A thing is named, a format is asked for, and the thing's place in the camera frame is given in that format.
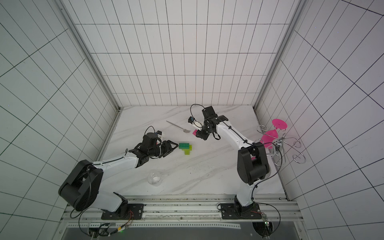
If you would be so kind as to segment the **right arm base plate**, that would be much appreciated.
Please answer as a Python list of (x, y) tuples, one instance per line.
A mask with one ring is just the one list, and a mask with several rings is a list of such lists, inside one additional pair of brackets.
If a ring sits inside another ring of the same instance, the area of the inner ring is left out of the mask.
[(256, 203), (246, 207), (237, 203), (222, 203), (218, 205), (218, 209), (223, 220), (260, 220), (262, 218), (259, 205)]

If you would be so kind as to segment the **lime lego brick front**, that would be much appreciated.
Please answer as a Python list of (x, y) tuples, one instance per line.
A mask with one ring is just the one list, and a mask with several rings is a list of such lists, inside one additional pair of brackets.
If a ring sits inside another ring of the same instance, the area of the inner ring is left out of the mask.
[(191, 150), (192, 150), (192, 145), (189, 145), (188, 149), (184, 149), (185, 155), (190, 155)]

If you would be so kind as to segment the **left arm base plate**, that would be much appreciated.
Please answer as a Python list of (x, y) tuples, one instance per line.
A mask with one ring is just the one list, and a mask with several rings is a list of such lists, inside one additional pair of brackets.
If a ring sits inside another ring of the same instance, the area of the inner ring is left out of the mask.
[(128, 204), (123, 202), (115, 212), (103, 211), (102, 220), (141, 220), (144, 204)]

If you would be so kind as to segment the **dark green lego brick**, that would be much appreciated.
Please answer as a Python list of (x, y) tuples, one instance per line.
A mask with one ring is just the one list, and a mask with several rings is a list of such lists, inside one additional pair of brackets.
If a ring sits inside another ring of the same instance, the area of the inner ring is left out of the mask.
[(189, 150), (191, 145), (189, 143), (179, 143), (179, 149)]

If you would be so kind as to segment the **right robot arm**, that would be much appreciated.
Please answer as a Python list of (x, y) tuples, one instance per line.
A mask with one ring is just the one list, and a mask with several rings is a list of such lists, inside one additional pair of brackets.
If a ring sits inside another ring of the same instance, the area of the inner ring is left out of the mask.
[(193, 116), (188, 119), (188, 123), (196, 128), (194, 135), (205, 141), (212, 135), (216, 140), (227, 141), (238, 151), (237, 173), (243, 183), (235, 195), (234, 207), (239, 214), (246, 212), (254, 205), (255, 183), (266, 180), (271, 173), (264, 144), (246, 138), (233, 127), (227, 117), (217, 115), (212, 106), (204, 107), (202, 113), (202, 123)]

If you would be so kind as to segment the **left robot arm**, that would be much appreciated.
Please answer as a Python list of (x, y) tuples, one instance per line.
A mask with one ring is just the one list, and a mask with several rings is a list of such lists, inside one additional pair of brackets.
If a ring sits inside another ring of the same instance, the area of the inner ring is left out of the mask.
[(119, 212), (127, 200), (116, 192), (101, 190), (102, 182), (115, 174), (138, 168), (150, 159), (164, 158), (178, 147), (177, 143), (164, 141), (160, 131), (147, 133), (140, 143), (120, 157), (98, 162), (78, 162), (60, 186), (58, 194), (78, 212), (87, 208)]

